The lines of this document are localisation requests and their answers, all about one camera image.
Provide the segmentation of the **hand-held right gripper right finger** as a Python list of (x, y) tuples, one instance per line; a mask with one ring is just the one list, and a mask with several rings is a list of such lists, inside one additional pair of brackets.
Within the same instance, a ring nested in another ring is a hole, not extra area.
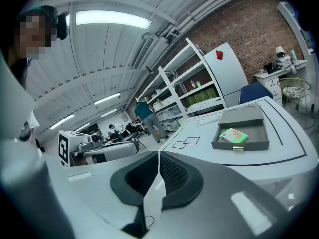
[(196, 168), (203, 187), (188, 205), (163, 210), (146, 239), (277, 239), (290, 226), (293, 212), (235, 170), (178, 153), (161, 154)]

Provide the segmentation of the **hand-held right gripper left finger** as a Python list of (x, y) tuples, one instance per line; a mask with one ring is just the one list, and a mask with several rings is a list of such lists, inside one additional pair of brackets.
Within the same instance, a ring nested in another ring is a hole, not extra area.
[(120, 229), (133, 221), (135, 207), (118, 199), (110, 179), (115, 171), (147, 154), (74, 167), (64, 167), (57, 156), (45, 155), (54, 191), (77, 239), (131, 238)]

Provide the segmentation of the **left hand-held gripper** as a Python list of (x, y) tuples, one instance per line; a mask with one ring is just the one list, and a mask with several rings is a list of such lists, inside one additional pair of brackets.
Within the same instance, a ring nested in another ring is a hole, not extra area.
[(96, 135), (60, 130), (58, 156), (63, 166), (73, 167), (76, 166), (76, 157), (85, 157), (89, 163), (103, 163), (133, 156), (140, 149), (137, 142), (103, 144)]

